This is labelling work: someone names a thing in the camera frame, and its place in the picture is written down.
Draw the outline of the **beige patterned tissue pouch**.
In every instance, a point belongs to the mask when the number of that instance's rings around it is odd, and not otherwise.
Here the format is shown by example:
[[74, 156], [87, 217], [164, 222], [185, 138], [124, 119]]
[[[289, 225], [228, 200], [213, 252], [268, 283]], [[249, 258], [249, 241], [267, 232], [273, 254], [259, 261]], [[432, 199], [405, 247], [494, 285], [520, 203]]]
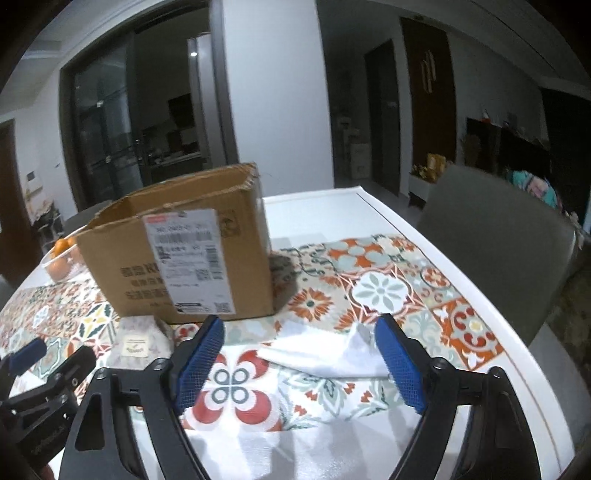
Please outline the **beige patterned tissue pouch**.
[[122, 317], [109, 358], [111, 365], [141, 369], [157, 358], [168, 358], [174, 349], [172, 329], [152, 315]]

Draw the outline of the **white cloth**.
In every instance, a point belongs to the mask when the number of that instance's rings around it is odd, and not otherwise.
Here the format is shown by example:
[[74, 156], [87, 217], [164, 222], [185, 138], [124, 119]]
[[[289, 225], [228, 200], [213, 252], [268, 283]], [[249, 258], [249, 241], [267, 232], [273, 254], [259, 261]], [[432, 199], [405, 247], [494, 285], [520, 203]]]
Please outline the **white cloth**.
[[322, 330], [294, 321], [283, 324], [269, 345], [260, 345], [259, 358], [281, 367], [329, 379], [388, 378], [374, 330], [361, 323], [348, 333]]

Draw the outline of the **basket of oranges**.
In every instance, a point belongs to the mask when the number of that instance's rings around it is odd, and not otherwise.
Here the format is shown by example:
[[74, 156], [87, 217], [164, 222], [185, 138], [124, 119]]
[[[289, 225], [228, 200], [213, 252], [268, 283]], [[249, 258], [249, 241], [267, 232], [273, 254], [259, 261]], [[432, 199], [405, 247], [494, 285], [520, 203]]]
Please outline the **basket of oranges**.
[[41, 267], [56, 283], [70, 280], [86, 267], [77, 245], [77, 236], [58, 239], [43, 257]]

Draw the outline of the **small shelf rack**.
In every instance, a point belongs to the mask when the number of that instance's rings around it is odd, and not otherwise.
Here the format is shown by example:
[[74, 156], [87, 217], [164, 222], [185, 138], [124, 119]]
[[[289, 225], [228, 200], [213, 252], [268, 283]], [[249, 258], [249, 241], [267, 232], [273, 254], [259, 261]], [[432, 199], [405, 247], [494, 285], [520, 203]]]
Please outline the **small shelf rack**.
[[61, 213], [54, 202], [44, 203], [35, 216], [32, 229], [42, 253], [46, 254], [64, 233]]

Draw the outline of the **cardboard box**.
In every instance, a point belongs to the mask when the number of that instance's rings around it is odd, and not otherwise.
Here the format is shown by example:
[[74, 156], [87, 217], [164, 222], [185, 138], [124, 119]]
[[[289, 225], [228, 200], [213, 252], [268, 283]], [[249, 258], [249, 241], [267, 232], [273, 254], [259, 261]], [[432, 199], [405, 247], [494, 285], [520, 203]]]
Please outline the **cardboard box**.
[[119, 317], [169, 324], [273, 314], [270, 235], [259, 170], [245, 163], [145, 187], [101, 210], [77, 236]]

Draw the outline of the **grey chair right side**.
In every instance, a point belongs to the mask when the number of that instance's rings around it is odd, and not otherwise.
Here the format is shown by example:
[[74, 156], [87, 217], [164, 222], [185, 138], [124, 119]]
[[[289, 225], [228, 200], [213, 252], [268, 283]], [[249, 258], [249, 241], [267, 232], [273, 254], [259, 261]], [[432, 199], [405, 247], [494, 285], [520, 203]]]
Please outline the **grey chair right side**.
[[572, 222], [497, 176], [451, 165], [417, 228], [531, 344], [575, 259]]

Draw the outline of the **patterned table runner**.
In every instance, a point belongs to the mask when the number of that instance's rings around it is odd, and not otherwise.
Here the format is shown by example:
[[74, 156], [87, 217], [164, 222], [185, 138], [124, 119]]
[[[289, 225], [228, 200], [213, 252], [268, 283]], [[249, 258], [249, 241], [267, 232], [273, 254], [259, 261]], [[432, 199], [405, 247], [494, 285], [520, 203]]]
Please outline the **patterned table runner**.
[[[297, 373], [259, 358], [276, 346], [291, 321], [345, 340], [354, 327], [373, 333], [389, 313], [433, 357], [477, 370], [503, 352], [494, 333], [452, 282], [402, 234], [287, 248], [270, 258], [277, 307], [273, 316], [232, 320], [204, 392], [183, 415], [190, 430], [217, 426], [264, 432], [305, 429], [336, 419], [369, 416], [402, 405], [392, 380]], [[1, 354], [40, 336], [47, 354], [32, 367], [45, 379], [79, 346], [106, 365], [121, 322], [94, 280], [28, 288], [1, 312]]]

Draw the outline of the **white low cabinet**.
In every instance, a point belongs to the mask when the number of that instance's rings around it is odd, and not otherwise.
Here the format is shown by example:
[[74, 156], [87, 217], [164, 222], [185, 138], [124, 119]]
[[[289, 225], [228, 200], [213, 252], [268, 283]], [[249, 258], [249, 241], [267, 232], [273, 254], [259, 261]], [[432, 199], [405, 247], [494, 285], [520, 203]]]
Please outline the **white low cabinet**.
[[413, 200], [425, 204], [430, 197], [431, 190], [443, 175], [441, 168], [428, 168], [414, 164], [409, 176], [409, 193]]

